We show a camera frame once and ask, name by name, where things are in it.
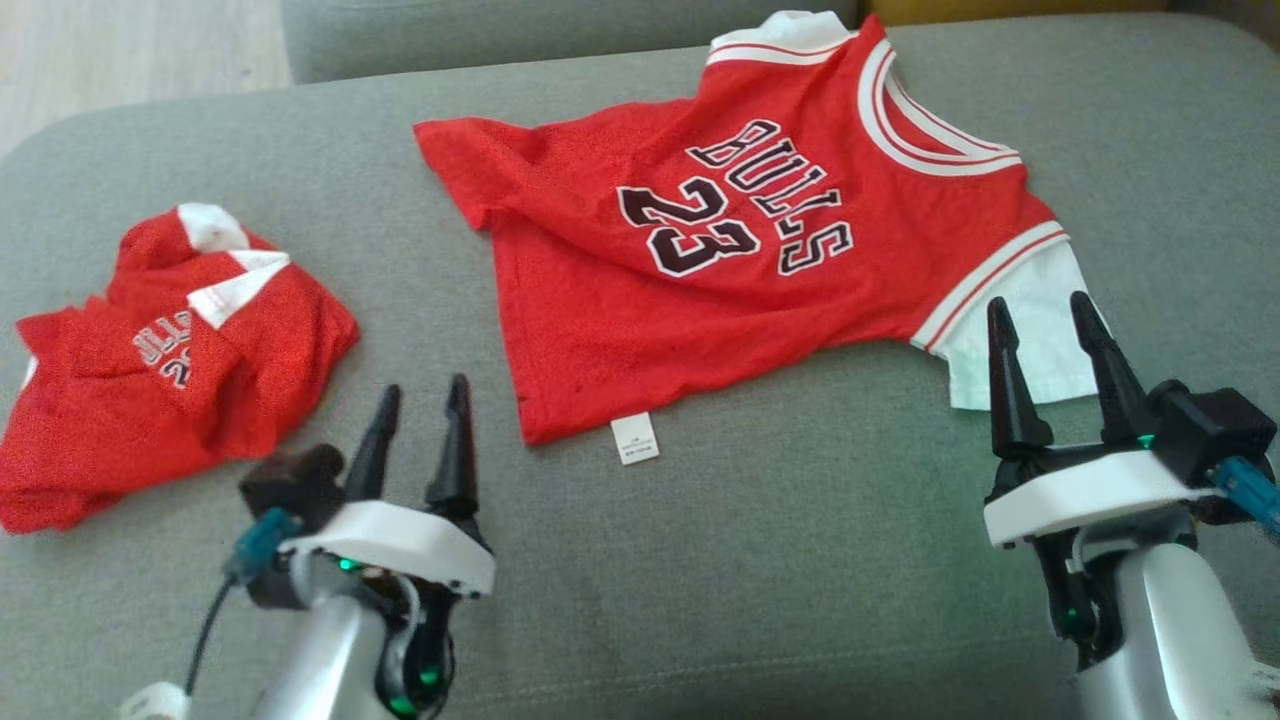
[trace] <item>black cable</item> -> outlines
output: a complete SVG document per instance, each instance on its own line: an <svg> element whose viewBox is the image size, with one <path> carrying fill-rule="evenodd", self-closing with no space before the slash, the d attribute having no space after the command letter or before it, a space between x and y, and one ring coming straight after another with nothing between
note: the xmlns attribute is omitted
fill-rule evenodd
<svg viewBox="0 0 1280 720"><path fill-rule="evenodd" d="M187 669L187 684L183 685L183 692L187 693L187 697L192 697L192 693L196 691L196 676L200 675L200 661L205 656L209 632L214 629L214 620L218 618L218 612L223 609L223 601L227 600L227 594L232 592L233 587L236 587L236 579L228 575L223 582L223 587L218 588L214 603L209 606L209 612L205 615L205 624L200 628L200 638L196 639L196 650L191 653L191 666Z"/></svg>
<svg viewBox="0 0 1280 720"><path fill-rule="evenodd" d="M453 655L453 633L445 633L444 635L449 641L449 674L444 680L444 691L440 692L440 702L435 706L435 710L430 715L425 712L419 716L419 720L435 720L444 712L444 703L449 702L449 691L453 688L453 674L458 670L457 657Z"/></svg>

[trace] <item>bulls jersey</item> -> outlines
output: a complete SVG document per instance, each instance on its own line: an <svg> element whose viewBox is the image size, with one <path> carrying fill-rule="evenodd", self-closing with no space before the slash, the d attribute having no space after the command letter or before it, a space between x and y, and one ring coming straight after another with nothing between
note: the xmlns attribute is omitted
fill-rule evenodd
<svg viewBox="0 0 1280 720"><path fill-rule="evenodd" d="M68 529L128 492L261 457L358 338L289 256L214 205L124 236L104 296L18 322L32 352L0 443L0 524Z"/></svg>
<svg viewBox="0 0 1280 720"><path fill-rule="evenodd" d="M1093 392L1084 282L1021 158L923 109L893 59L874 17L777 13L713 41L691 99L415 128L492 232L526 442L874 340L945 357L952 405L984 409L995 295L1037 401Z"/></svg>

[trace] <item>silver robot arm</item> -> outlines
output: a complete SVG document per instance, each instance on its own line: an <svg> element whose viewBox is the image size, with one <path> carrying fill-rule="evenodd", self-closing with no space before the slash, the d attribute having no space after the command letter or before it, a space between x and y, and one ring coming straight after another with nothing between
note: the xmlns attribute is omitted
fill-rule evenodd
<svg viewBox="0 0 1280 720"><path fill-rule="evenodd" d="M378 500L399 388L387 389L343 488L305 462L265 464L241 483L255 516L284 507L314 532L276 548L248 591L265 609L307 612L257 720L434 717L454 675L449 614L493 592L495 564L477 510L470 391L457 375L449 432L425 510Z"/></svg>
<svg viewBox="0 0 1280 720"><path fill-rule="evenodd" d="M1018 365L1001 299L988 306L992 450L1001 459L984 520L996 547L1030 544L1089 720L1275 720L1258 664L1221 583L1196 552L1196 521L1263 523L1280 495L1265 451L1276 425L1234 389L1144 395L1084 293L1071 297L1093 359L1102 442L1053 446Z"/></svg>

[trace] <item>gray upholstery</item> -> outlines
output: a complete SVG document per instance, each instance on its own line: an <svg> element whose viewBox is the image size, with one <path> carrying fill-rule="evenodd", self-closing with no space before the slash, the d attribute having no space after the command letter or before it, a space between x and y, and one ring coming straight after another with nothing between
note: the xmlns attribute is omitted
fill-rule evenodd
<svg viewBox="0 0 1280 720"><path fill-rule="evenodd" d="M856 0L282 0L293 81L705 45L769 13Z"/></svg>
<svg viewBox="0 0 1280 720"><path fill-rule="evenodd" d="M1261 37L1280 51L1280 4L1239 3L1238 0L1171 0L1172 10L1221 18Z"/></svg>
<svg viewBox="0 0 1280 720"><path fill-rule="evenodd" d="M1144 380L1235 386L1280 415L1267 47L1179 15L891 36L916 99L1024 151ZM668 99L692 92L701 61L689 49L471 68L72 119L0 164L0 315L82 301L132 223L201 200L291 251L362 323L291 447L351 448L380 386L399 382L389 497L413 503L448 374L468 373L499 577L494 597L456 612L451 720L1071 717L1073 656L1050 637L1036 559L986 543L987 415L947 407L938 360L847 347L689 398L654 414L662 457L632 468L608 429L521 445L486 240L410 126ZM0 406L26 359L4 333ZM1061 441L1096 437L1089 401L1043 414ZM137 495L65 536L0 539L0 715L96 720L180 680L247 524L246 468ZM1203 548L1262 657L1280 661L1280 552L1248 527L1206 529ZM233 596L196 717L244 717L296 621Z"/></svg>

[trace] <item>red fabric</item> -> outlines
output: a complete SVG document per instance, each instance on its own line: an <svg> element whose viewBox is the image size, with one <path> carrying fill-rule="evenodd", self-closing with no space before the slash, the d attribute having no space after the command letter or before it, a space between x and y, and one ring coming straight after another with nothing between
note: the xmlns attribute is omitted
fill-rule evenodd
<svg viewBox="0 0 1280 720"><path fill-rule="evenodd" d="M566 123L522 128L461 118L415 127L425 160L467 223L492 233L527 443L723 388L823 347L908 341L993 251L1052 219L1027 192L1020 164L941 178L895 163L873 145L855 88L882 40L872 18L819 64L717 61L695 97L632 102ZM916 147L952 151L902 122L900 111L888 115ZM756 119L781 131L728 167L709 167L691 154ZM759 191L728 182L731 169L782 138L810 164ZM841 202L795 215L804 229L787 237L780 218L751 197L780 192L813 167L826 177L792 205L831 188ZM648 188L686 209L707 206L705 196L684 190L695 178L722 191L723 211L691 222L660 213L628 220L621 201L628 188ZM733 246L726 237L741 233L723 224L728 219L759 246L680 277L658 266L653 233L672 228L685 238L676 241L682 250L698 246L689 240L695 236ZM818 236L832 247L841 223L851 247L782 273L783 245ZM835 234L820 236L823 229Z"/></svg>
<svg viewBox="0 0 1280 720"><path fill-rule="evenodd" d="M188 307L244 274L230 252L196 251L175 209L124 236L105 297L18 322L38 369L0 443L9 533L67 530L125 493L262 457L302 421L358 328L292 263L218 329Z"/></svg>

